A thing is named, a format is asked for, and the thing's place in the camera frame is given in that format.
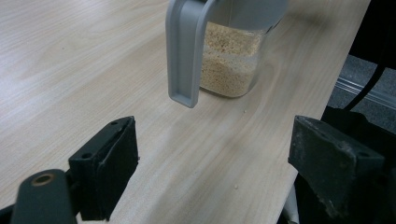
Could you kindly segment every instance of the gray handle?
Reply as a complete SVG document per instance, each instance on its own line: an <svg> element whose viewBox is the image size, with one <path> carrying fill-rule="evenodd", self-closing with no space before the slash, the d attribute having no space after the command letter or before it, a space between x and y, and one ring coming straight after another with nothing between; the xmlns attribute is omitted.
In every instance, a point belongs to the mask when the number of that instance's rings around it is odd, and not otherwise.
<svg viewBox="0 0 396 224"><path fill-rule="evenodd" d="M171 0L166 15L169 96L190 108L198 102L205 29L220 0Z"/></svg>

